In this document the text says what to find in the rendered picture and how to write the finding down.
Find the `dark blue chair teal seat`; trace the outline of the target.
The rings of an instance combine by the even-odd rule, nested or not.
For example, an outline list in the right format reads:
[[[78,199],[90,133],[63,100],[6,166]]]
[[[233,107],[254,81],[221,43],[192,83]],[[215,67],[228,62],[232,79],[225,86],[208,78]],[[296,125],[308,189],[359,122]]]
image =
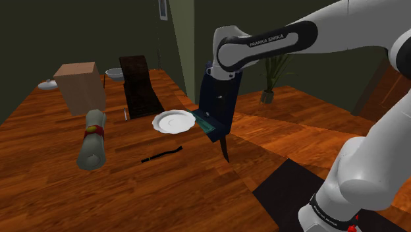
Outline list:
[[[206,70],[200,88],[199,108],[189,112],[193,114],[197,124],[199,124],[212,142],[220,141],[223,156],[229,162],[226,135],[231,131],[236,101],[234,107],[230,108],[218,108],[215,106],[211,80],[213,78],[211,76],[212,62],[208,61],[205,67]],[[240,73],[240,80],[238,81],[240,87],[242,71],[236,71],[236,73]],[[238,96],[238,90],[234,93],[235,100]]]

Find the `potted green plant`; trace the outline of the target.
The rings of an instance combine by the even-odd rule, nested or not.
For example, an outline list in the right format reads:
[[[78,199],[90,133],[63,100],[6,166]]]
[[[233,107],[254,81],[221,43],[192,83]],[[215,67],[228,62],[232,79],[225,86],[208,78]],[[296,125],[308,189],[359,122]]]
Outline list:
[[[276,55],[265,60],[265,77],[267,81],[267,88],[261,93],[260,102],[270,104],[273,101],[274,87],[278,80],[286,75],[293,74],[293,72],[285,72],[292,57],[291,55]]]

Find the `white scalloped plate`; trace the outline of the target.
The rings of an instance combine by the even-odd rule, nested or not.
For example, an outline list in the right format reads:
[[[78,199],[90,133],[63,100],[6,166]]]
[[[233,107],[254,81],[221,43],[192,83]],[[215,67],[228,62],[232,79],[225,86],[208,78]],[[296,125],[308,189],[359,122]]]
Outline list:
[[[179,134],[191,129],[196,118],[185,110],[164,111],[152,121],[153,128],[163,134]]]

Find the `white bowl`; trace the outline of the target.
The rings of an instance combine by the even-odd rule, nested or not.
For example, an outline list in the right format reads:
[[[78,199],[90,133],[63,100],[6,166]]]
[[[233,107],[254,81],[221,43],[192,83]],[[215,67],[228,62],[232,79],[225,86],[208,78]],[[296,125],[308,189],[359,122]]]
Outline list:
[[[120,67],[108,69],[105,74],[113,81],[123,81],[123,70]]]

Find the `dark robot stand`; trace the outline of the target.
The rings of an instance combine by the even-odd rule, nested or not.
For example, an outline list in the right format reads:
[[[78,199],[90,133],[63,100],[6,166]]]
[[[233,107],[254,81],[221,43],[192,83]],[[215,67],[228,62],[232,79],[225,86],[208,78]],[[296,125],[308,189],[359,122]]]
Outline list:
[[[303,232],[298,211],[324,182],[329,170],[287,159],[253,191],[279,232]],[[359,212],[363,232],[411,232],[411,214],[391,206],[388,210]]]

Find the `brown cardboard box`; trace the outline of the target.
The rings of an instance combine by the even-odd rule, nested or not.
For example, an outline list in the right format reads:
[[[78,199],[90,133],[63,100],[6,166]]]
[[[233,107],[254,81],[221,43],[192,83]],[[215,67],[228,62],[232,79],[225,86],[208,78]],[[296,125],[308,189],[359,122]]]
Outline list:
[[[105,89],[95,62],[63,64],[53,78],[72,116],[105,111]]]

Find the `grey rolled cloth red band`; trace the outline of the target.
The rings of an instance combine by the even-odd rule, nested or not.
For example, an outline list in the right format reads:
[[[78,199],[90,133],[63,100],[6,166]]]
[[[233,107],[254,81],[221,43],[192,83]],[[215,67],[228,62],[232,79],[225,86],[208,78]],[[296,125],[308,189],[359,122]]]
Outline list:
[[[106,114],[98,109],[86,114],[86,129],[82,147],[76,160],[80,169],[92,171],[102,167],[105,162],[105,122]]]

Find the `brown wooden cabinet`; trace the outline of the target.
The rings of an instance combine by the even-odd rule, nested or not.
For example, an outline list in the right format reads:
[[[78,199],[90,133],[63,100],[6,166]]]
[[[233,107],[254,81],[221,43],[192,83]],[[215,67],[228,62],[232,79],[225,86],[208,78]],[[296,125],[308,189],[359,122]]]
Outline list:
[[[351,114],[370,121],[378,121],[411,89],[408,80],[382,60],[365,87]]]

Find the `white lid with knob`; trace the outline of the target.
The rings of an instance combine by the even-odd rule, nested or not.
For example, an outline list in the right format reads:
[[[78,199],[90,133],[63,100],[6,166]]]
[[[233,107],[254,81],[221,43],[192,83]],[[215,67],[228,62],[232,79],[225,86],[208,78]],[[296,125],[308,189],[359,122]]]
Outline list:
[[[47,79],[44,82],[38,84],[40,90],[52,90],[58,88],[58,85],[55,80]]]

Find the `white framed wall picture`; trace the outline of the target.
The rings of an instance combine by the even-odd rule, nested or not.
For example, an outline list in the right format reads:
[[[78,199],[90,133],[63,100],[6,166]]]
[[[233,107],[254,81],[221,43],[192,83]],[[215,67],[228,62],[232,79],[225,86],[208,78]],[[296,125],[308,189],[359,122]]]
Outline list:
[[[158,0],[159,16],[161,20],[168,20],[167,16],[167,0]]]

